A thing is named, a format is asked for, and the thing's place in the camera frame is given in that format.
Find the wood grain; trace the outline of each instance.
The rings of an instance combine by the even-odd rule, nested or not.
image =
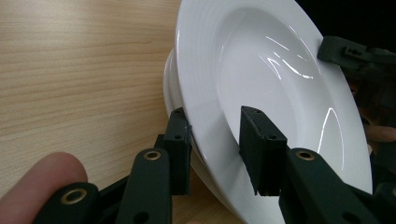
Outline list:
[[[78,157],[100,189],[163,133],[180,0],[0,2],[0,196],[40,158]],[[174,223],[239,223],[192,173]]]

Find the black plastic part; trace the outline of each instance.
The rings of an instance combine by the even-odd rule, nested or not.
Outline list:
[[[169,168],[169,156],[164,149],[146,149],[137,154],[116,224],[172,223]]]
[[[123,179],[99,191],[102,216],[98,224],[113,224],[116,221],[128,178],[129,176],[125,176]]]
[[[346,75],[381,85],[387,78],[396,78],[396,54],[366,46],[338,36],[324,36],[318,59],[340,65]]]
[[[155,140],[154,147],[165,149],[165,142],[163,141],[164,137],[165,137],[164,134],[158,134],[157,139]]]
[[[277,196],[280,191],[288,139],[260,110],[242,106],[240,155],[255,194]]]
[[[373,209],[382,223],[396,221],[396,184],[382,183],[374,195]]]
[[[286,223],[379,223],[314,151],[289,150],[285,178],[279,205]]]
[[[33,223],[92,224],[100,216],[98,188],[90,183],[74,183],[56,191]]]
[[[369,210],[369,211],[374,211],[374,197],[373,194],[369,194],[366,191],[363,191],[361,189],[357,189],[353,186],[349,186],[350,190],[352,191],[353,194],[361,201],[361,203]]]
[[[172,195],[190,193],[191,136],[191,126],[183,108],[174,110],[163,136],[163,148],[170,158]],[[157,140],[156,146],[161,144],[161,139]]]
[[[335,63],[352,70],[359,70],[361,68],[361,62],[345,55],[346,48],[354,49],[356,52],[367,50],[367,47],[364,45],[338,36],[324,36],[317,57],[324,62]]]

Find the screw hole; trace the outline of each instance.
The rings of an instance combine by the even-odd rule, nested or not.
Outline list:
[[[63,204],[74,204],[78,203],[85,198],[87,190],[85,189],[72,189],[66,192],[61,198]]]
[[[357,216],[355,216],[354,214],[349,213],[349,212],[343,213],[342,217],[345,221],[347,221],[349,223],[353,223],[353,224],[361,223],[361,220]]]
[[[143,224],[147,221],[149,221],[149,214],[146,212],[141,212],[134,216],[134,223]]]
[[[308,152],[308,151],[298,151],[298,152],[296,153],[296,155],[297,155],[300,159],[305,160],[305,161],[312,161],[312,160],[315,159],[314,154],[312,154],[311,152]]]
[[[160,157],[161,157],[161,152],[159,151],[150,151],[143,156],[143,158],[145,158],[148,161],[155,161],[158,160]]]

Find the fingertip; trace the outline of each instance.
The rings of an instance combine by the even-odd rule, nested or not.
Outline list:
[[[38,161],[0,199],[0,223],[31,223],[35,215],[58,189],[86,182],[87,173],[73,155],[54,152]]]
[[[391,127],[364,125],[364,132],[368,140],[376,142],[396,141],[396,129]]]

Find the white ceramic plate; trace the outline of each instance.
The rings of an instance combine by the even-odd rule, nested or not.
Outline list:
[[[321,40],[292,0],[189,0],[180,6],[178,85],[168,83],[168,98],[181,96],[202,170],[245,222],[283,218],[277,197],[254,195],[238,154],[241,105],[264,111],[290,147],[319,152],[345,182],[371,192],[359,114],[341,70],[316,60]]]

